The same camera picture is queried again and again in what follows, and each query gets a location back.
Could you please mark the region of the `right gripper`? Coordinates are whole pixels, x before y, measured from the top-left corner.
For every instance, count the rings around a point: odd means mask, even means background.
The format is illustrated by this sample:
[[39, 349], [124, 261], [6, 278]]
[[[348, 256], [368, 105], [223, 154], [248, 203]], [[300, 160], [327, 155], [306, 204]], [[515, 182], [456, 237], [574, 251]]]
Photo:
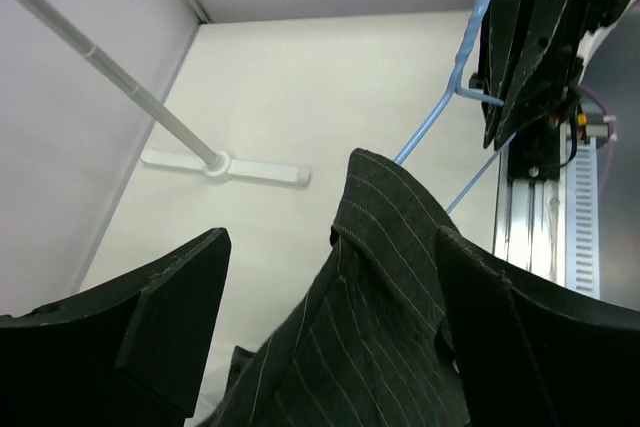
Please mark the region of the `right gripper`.
[[483, 103], [483, 147], [496, 138], [503, 146], [551, 110], [552, 69], [543, 61], [562, 20], [559, 60], [566, 72], [561, 75], [559, 115], [574, 112], [587, 64], [636, 1], [491, 0], [482, 24], [478, 73], [485, 93], [503, 105]]

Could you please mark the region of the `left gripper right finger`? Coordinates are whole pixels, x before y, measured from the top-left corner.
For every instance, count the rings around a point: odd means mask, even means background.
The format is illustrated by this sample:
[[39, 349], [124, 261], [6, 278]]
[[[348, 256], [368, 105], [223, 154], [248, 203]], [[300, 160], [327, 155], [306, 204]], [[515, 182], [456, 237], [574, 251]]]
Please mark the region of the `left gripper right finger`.
[[473, 426], [636, 426], [639, 314], [439, 228], [435, 260]]

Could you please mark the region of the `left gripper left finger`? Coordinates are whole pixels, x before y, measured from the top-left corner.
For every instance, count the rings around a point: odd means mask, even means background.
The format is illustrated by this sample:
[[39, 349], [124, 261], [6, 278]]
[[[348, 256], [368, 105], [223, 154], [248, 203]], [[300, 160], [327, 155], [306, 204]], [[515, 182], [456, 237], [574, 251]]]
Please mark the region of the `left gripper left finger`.
[[5, 426], [181, 426], [196, 410], [231, 240], [214, 228], [163, 257], [1, 319]]

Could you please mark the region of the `blue wire hanger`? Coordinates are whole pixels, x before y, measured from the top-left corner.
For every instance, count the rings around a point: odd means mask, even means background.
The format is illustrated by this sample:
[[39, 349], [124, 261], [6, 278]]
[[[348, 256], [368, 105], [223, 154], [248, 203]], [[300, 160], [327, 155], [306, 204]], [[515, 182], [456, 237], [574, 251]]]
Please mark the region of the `blue wire hanger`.
[[396, 164], [402, 165], [407, 160], [409, 155], [416, 149], [427, 132], [434, 126], [435, 122], [444, 112], [445, 108], [455, 95], [478, 102], [484, 102], [493, 106], [502, 107], [504, 105], [504, 102], [497, 97], [484, 94], [478, 89], [472, 89], [462, 85], [464, 69], [474, 48], [475, 41], [479, 35], [482, 21], [487, 13], [490, 2], [491, 0], [474, 1], [462, 36], [460, 47], [458, 48], [454, 58], [454, 65], [449, 75], [445, 90], [435, 107], [421, 123], [420, 127], [395, 156], [394, 162]]

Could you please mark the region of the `black pinstriped shirt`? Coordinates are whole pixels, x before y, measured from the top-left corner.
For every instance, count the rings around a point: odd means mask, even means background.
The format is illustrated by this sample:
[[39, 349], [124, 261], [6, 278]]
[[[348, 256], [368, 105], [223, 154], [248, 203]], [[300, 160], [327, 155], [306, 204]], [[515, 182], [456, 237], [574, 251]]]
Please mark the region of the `black pinstriped shirt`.
[[445, 305], [434, 240], [450, 225], [406, 170], [353, 151], [328, 258], [209, 424], [466, 424], [461, 383], [436, 346]]

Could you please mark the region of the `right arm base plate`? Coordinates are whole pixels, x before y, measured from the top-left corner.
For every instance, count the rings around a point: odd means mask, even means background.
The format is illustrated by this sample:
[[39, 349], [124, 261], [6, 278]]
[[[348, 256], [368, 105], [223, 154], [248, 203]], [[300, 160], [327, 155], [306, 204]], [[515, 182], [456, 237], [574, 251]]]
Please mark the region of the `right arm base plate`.
[[566, 160], [567, 134], [555, 117], [542, 118], [516, 135], [508, 148], [507, 177], [510, 181], [544, 181], [559, 179], [560, 170], [573, 161], [578, 149], [578, 125], [575, 117], [566, 122], [570, 135], [570, 152]]

